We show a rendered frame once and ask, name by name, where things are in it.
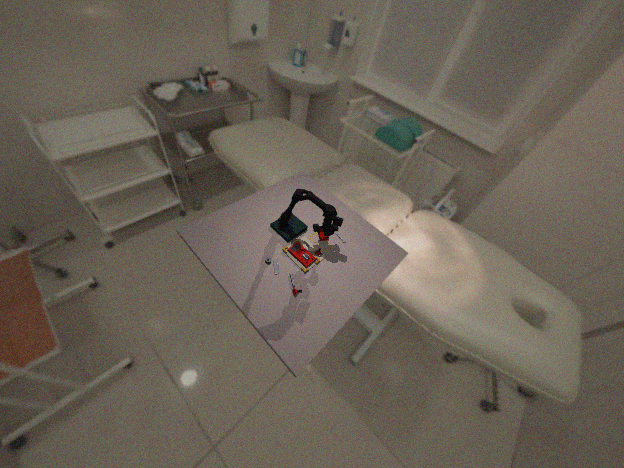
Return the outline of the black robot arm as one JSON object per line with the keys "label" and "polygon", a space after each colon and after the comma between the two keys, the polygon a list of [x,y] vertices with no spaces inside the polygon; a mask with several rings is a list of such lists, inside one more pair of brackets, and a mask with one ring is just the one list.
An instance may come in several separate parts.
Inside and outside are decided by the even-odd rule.
{"label": "black robot arm", "polygon": [[[303,195],[303,194],[306,194],[306,195]],[[325,223],[330,224],[333,221],[334,225],[341,227],[343,223],[343,218],[337,217],[336,208],[334,206],[323,202],[320,198],[314,195],[312,191],[307,191],[305,189],[296,189],[296,191],[294,192],[292,196],[292,201],[289,207],[281,214],[280,218],[278,219],[279,221],[278,224],[282,228],[285,228],[288,226],[288,221],[290,220],[293,214],[292,210],[295,204],[298,201],[303,201],[303,200],[310,200],[311,202],[313,202],[315,205],[317,205],[319,208],[323,210]],[[324,236],[330,236],[334,234],[334,230],[331,229],[331,226],[329,227],[324,226],[323,230],[324,230]]]}

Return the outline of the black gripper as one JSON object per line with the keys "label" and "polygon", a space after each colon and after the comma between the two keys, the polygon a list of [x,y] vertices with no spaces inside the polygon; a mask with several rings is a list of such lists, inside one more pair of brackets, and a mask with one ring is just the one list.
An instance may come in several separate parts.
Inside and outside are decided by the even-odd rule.
{"label": "black gripper", "polygon": [[313,224],[313,230],[314,230],[314,232],[318,232],[318,235],[321,232],[320,229],[323,229],[324,226],[327,226],[327,227],[331,226],[331,229],[334,230],[334,232],[338,231],[338,229],[339,229],[338,226],[334,225],[333,223],[331,224],[331,223],[327,224],[327,223],[323,222],[322,226],[319,226],[319,224]]}

